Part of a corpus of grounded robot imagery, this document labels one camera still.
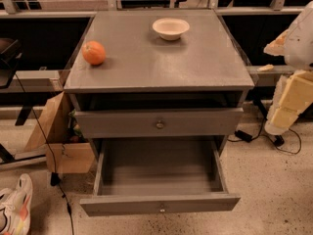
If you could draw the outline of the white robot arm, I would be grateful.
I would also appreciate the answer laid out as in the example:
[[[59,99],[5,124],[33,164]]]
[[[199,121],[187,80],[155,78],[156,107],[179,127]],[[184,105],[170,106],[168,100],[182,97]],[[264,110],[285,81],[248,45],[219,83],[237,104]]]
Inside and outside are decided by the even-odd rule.
[[[264,48],[266,54],[283,56],[295,72],[281,76],[265,123],[265,131],[282,135],[313,103],[313,2],[291,23],[289,28]]]

